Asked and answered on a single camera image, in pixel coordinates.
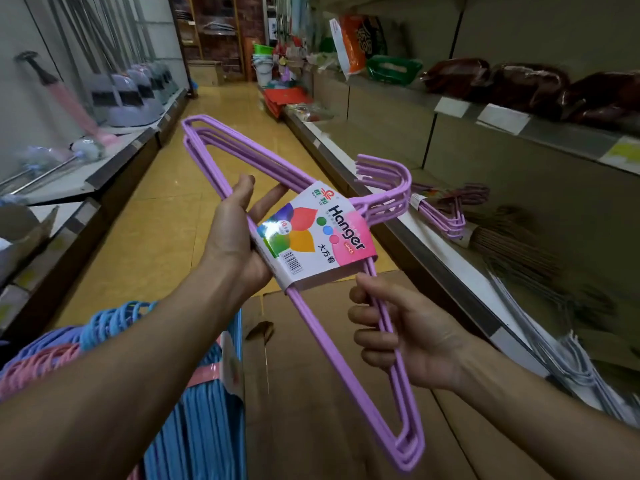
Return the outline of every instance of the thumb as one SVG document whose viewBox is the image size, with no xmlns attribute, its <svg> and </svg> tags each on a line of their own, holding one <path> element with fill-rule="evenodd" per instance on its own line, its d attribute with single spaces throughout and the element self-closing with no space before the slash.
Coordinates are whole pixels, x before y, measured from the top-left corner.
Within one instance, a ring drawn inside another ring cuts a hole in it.
<svg viewBox="0 0 640 480">
<path fill-rule="evenodd" d="M 419 310 L 424 306 L 425 297 L 400 285 L 390 283 L 379 276 L 369 276 L 365 273 L 356 275 L 356 283 L 366 293 L 389 303 L 393 303 L 405 310 Z"/>
<path fill-rule="evenodd" d="M 253 195 L 253 185 L 255 183 L 255 177 L 252 175 L 240 174 L 238 177 L 238 183 L 234 185 L 234 191 L 229 195 L 227 200 L 231 203 L 235 203 L 246 210 L 251 201 Z"/>
</svg>

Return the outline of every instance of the yellow floor tile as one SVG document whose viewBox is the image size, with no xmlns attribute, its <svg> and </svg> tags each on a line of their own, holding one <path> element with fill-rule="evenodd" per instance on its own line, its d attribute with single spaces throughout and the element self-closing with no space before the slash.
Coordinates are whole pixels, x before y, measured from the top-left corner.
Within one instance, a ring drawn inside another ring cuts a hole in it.
<svg viewBox="0 0 640 480">
<path fill-rule="evenodd" d="M 328 179 L 290 129 L 259 108 L 252 84 L 200 88 L 185 116 L 208 114 L 290 161 L 309 176 Z M 97 311 L 129 300 L 153 301 L 170 293 L 199 263 L 220 198 L 191 160 L 178 127 L 160 150 L 101 249 L 61 311 L 57 326 L 86 323 Z M 255 176 L 252 204 L 276 182 L 237 158 L 209 147 L 232 185 L 240 173 Z M 294 197 L 288 192 L 276 211 Z M 378 272 L 396 269 L 376 241 Z M 272 280 L 258 294 L 279 290 Z"/>
</svg>

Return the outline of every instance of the green bucket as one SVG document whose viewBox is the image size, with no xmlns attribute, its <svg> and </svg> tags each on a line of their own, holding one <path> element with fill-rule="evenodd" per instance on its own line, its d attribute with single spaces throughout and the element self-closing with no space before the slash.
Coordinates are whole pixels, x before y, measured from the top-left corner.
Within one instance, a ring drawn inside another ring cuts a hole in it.
<svg viewBox="0 0 640 480">
<path fill-rule="evenodd" d="M 253 53 L 271 55 L 273 53 L 273 47 L 269 47 L 268 45 L 260 45 L 259 43 L 254 43 Z"/>
</svg>

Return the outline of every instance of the pink hanger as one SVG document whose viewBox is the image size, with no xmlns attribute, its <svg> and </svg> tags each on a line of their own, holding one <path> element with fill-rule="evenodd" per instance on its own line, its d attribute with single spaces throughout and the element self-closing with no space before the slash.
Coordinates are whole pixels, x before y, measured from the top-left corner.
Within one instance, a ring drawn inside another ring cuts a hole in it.
<svg viewBox="0 0 640 480">
<path fill-rule="evenodd" d="M 200 122 L 209 126 L 196 127 L 193 125 Z M 182 126 L 185 132 L 184 145 L 187 151 L 223 199 L 231 195 L 232 189 L 212 160 L 206 148 L 207 144 L 240 158 L 294 192 L 300 193 L 315 182 L 315 179 L 288 161 L 209 116 L 188 117 L 183 120 Z M 406 211 L 411 193 L 409 170 L 400 163 L 368 155 L 358 155 L 356 167 L 358 174 L 363 175 L 363 180 L 366 180 L 366 183 L 363 183 L 385 190 L 382 193 L 349 199 L 354 208 L 363 215 L 369 226 L 398 217 Z M 254 222 L 251 219 L 248 221 L 249 227 L 255 231 Z M 372 276 L 376 275 L 372 258 L 365 260 L 364 272 Z M 424 432 L 400 352 L 396 350 L 396 364 L 390 370 L 390 382 L 403 423 L 400 434 L 395 436 L 331 338 L 300 296 L 295 285 L 287 288 L 285 293 L 307 323 L 329 361 L 342 377 L 345 386 L 362 409 L 390 459 L 398 469 L 405 472 L 411 471 L 424 451 Z M 371 301 L 372 305 L 380 311 L 382 317 L 378 324 L 380 330 L 393 332 L 386 305 L 377 299 Z"/>
</svg>

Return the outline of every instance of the orange package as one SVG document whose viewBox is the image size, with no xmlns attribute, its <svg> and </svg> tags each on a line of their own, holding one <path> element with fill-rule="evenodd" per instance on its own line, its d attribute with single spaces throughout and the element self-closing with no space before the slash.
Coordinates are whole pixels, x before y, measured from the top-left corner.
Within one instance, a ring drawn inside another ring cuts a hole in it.
<svg viewBox="0 0 640 480">
<path fill-rule="evenodd" d="M 366 69 L 367 59 L 374 55 L 407 57 L 398 25 L 377 16 L 345 15 L 330 22 L 338 62 L 344 75 Z"/>
</svg>

